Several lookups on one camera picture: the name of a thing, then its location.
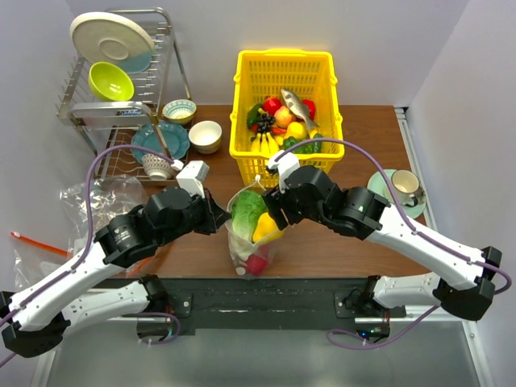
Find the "green toy lettuce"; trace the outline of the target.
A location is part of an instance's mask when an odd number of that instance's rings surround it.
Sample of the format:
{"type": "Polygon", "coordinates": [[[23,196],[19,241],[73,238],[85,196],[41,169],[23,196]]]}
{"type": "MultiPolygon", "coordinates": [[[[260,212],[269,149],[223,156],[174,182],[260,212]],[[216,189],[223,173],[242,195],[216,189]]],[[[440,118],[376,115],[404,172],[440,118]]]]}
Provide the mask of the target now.
{"type": "Polygon", "coordinates": [[[259,217],[267,211],[260,193],[245,189],[238,193],[231,207],[231,228],[240,238],[252,240],[259,217]]]}

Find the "dotted clear zip bag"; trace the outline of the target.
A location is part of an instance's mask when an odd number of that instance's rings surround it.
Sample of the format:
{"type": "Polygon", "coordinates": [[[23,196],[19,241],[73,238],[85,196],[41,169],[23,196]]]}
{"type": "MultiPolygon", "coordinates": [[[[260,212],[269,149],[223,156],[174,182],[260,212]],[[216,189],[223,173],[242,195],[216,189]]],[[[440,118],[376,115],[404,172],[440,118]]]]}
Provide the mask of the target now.
{"type": "MultiPolygon", "coordinates": [[[[245,189],[254,190],[257,193],[261,194],[262,197],[266,193],[266,189],[260,181],[260,176],[255,176],[252,183],[250,183],[249,185],[246,185],[244,188],[242,188],[240,191],[238,191],[228,202],[227,211],[230,213],[230,215],[231,215],[231,207],[232,207],[234,200],[236,199],[237,194],[239,194],[240,192],[242,192],[245,189]]],[[[231,228],[231,218],[229,221],[227,221],[226,228],[228,230],[229,253],[230,253],[232,263],[235,266],[235,269],[241,260],[246,260],[259,247],[264,246],[264,245],[269,246],[270,252],[271,252],[271,258],[272,258],[272,262],[273,262],[273,258],[275,256],[275,253],[277,250],[277,245],[279,243],[279,239],[275,239],[275,240],[273,240],[269,243],[265,243],[265,244],[253,243],[252,240],[247,241],[245,239],[242,239],[233,232],[233,230],[231,228]]],[[[242,277],[242,278],[246,278],[246,279],[256,278],[256,277],[251,277],[251,276],[240,276],[240,275],[238,275],[238,276],[242,277]]]]}

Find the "red toy dragon fruit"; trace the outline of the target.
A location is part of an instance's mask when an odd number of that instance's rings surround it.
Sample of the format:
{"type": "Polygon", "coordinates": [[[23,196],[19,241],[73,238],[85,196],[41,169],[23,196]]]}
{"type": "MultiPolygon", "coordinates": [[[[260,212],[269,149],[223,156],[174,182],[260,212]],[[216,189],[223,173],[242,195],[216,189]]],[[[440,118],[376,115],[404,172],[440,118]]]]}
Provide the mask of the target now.
{"type": "Polygon", "coordinates": [[[259,277],[271,264],[271,252],[268,245],[259,247],[246,260],[241,260],[235,271],[240,276],[259,277]]]}

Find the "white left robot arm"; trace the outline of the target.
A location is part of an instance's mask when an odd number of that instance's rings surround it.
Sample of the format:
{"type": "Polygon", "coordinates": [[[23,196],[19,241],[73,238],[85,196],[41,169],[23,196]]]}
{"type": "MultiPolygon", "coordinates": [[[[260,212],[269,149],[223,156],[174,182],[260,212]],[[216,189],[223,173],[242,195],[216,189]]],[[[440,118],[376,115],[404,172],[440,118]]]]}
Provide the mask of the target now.
{"type": "Polygon", "coordinates": [[[1,294],[2,340],[12,353],[31,358],[57,347],[66,335],[105,319],[165,316],[169,295],[155,275],[109,292],[86,292],[156,250],[195,232],[211,235],[231,217],[208,189],[190,194],[172,188],[115,216],[67,263],[22,292],[1,294]]]}

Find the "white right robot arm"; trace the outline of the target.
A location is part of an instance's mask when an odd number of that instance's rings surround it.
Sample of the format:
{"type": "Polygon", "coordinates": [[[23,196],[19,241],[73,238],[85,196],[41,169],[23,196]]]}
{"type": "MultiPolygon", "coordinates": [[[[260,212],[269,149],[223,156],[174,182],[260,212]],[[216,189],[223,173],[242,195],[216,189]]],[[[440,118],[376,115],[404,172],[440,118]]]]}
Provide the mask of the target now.
{"type": "Polygon", "coordinates": [[[370,276],[360,294],[347,305],[370,317],[402,306],[440,306],[469,321],[480,320],[495,295],[494,270],[501,262],[496,248],[471,248],[421,223],[405,220],[381,195],[363,187],[340,189],[313,166],[267,167],[279,177],[264,201],[283,230],[304,219],[333,232],[377,243],[427,268],[409,277],[370,276]]]}

